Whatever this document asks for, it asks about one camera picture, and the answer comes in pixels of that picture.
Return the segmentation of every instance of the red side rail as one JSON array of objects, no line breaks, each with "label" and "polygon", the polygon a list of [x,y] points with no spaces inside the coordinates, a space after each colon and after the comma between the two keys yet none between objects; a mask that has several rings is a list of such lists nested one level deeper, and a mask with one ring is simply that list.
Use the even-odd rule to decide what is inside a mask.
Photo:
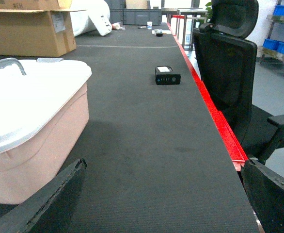
[{"label": "red side rail", "polygon": [[196,82],[198,89],[202,95],[202,98],[205,101],[205,104],[213,118],[213,121],[223,139],[223,142],[227,148],[227,151],[231,157],[231,160],[236,168],[236,171],[241,170],[241,166],[244,166],[245,161],[248,160],[247,155],[245,154],[244,150],[242,149],[240,143],[238,142],[236,136],[234,135],[233,131],[231,130],[230,126],[228,125],[224,115],[221,111],[218,111],[204,85],[204,83],[199,78],[197,72],[195,71],[194,67],[192,66],[192,63],[188,59],[187,55],[185,54],[185,51],[183,50],[182,46],[180,45],[178,39],[176,38],[176,35],[174,35],[174,39],[177,42],[183,57],[186,61],[187,66],[189,67],[189,70],[191,72],[191,75]]}]

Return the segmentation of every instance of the cardboard box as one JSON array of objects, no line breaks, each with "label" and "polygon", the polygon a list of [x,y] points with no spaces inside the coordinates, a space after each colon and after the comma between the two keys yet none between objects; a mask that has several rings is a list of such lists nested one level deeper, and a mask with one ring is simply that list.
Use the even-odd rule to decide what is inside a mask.
[{"label": "cardboard box", "polygon": [[147,9],[147,0],[126,0],[127,9]]},{"label": "cardboard box", "polygon": [[0,10],[0,55],[59,57],[76,48],[71,10]]},{"label": "cardboard box", "polygon": [[59,10],[69,9],[72,0],[0,0],[0,9]]}]

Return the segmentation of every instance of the paper cup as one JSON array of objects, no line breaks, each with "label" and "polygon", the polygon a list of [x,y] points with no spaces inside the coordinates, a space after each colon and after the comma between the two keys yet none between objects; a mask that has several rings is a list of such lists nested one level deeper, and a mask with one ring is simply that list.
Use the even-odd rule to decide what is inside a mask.
[{"label": "paper cup", "polygon": [[147,29],[151,30],[152,29],[152,25],[153,25],[153,22],[146,22]]}]

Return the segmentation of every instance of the black conveyor belt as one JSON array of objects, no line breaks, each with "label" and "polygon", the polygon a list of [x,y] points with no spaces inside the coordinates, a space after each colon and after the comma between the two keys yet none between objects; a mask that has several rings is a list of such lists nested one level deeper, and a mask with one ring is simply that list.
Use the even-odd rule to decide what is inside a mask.
[{"label": "black conveyor belt", "polygon": [[[64,58],[86,62],[93,74],[90,121],[63,166],[78,157],[89,165],[71,232],[257,232],[173,36],[126,26],[81,35],[77,45]],[[161,65],[179,70],[181,84],[157,86]]]}]

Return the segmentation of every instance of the label on box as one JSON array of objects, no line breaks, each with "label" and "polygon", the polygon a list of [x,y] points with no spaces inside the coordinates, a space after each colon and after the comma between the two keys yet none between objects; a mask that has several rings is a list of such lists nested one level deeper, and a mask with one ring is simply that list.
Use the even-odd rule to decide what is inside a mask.
[{"label": "label on box", "polygon": [[168,67],[157,67],[160,72],[170,72]]},{"label": "label on box", "polygon": [[56,33],[59,33],[65,30],[64,18],[61,12],[52,14],[51,18],[53,19],[53,24],[54,24]]}]

